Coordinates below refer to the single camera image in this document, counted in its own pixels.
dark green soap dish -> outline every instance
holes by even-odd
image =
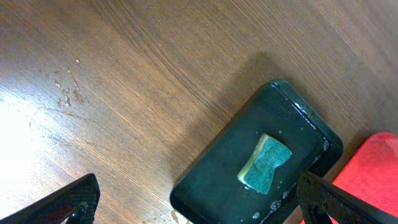
[[[282,223],[298,205],[300,174],[323,177],[343,153],[341,139],[285,80],[269,82],[246,105],[170,194],[173,208],[193,223]],[[267,194],[237,178],[263,133],[292,152]]]

black plastic object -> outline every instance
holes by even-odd
[[[298,181],[297,197],[305,224],[398,223],[398,218],[341,190],[327,181],[305,172]]]
[[[99,200],[95,175],[87,174],[0,223],[92,223]]]
[[[343,152],[340,138],[285,80],[269,82],[246,105],[170,194],[173,208],[193,223],[282,223],[298,205],[300,174],[324,176]],[[267,195],[236,177],[262,133],[292,151]]]

red cutting board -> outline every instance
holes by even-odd
[[[398,217],[398,137],[378,133],[368,138],[333,184]]]

wood grain surface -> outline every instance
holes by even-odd
[[[331,180],[370,134],[398,132],[397,7],[1,1],[0,218],[92,172],[96,223],[186,223],[174,183],[273,78],[343,140]]]

sponge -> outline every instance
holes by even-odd
[[[238,179],[262,194],[268,194],[275,169],[285,163],[292,152],[278,140],[262,134],[257,146]]]

